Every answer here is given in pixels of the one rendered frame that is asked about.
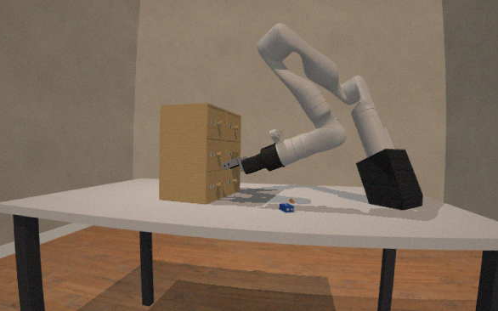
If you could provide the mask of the small tan wooden chest of drawers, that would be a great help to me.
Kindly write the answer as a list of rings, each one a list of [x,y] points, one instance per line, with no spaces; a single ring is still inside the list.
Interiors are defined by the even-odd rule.
[[[226,139],[208,137],[208,106],[226,113]],[[227,113],[208,103],[161,105],[160,154],[159,154],[159,200],[208,204],[232,195],[239,190],[207,202],[207,172],[223,170],[207,169],[207,140],[240,143],[227,139]]]

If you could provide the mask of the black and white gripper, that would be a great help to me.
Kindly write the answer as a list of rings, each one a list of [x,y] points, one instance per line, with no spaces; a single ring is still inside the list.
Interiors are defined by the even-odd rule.
[[[240,166],[241,171],[245,172],[245,174],[264,168],[267,168],[268,171],[273,171],[299,160],[293,149],[291,139],[283,140],[282,132],[275,129],[269,131],[269,134],[275,141],[274,144],[262,148],[261,153],[258,155],[249,158],[238,156],[235,159],[221,163],[223,170]]]

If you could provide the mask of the brown wooden drawer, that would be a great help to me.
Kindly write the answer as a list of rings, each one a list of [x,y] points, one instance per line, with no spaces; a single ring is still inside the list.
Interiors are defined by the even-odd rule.
[[[241,140],[241,119],[227,113],[227,139]]]
[[[207,169],[220,168],[225,162],[226,141],[207,140]]]
[[[207,172],[207,202],[225,195],[225,170]]]
[[[226,113],[209,106],[207,136],[226,139]]]
[[[226,169],[226,195],[240,190],[240,168]]]
[[[241,143],[227,142],[226,146],[226,161],[230,161],[240,156]]]

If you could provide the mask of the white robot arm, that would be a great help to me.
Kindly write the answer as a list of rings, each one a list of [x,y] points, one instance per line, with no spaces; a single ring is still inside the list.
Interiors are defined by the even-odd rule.
[[[382,125],[370,90],[362,76],[354,76],[344,84],[339,84],[337,65],[281,23],[274,25],[260,39],[257,50],[276,76],[293,93],[316,127],[312,132],[291,138],[299,160],[342,145],[347,134],[331,112],[321,91],[309,80],[286,68],[282,60],[292,52],[300,54],[308,79],[327,89],[347,105],[359,101],[351,115],[366,157],[384,149],[394,149],[388,130]]]

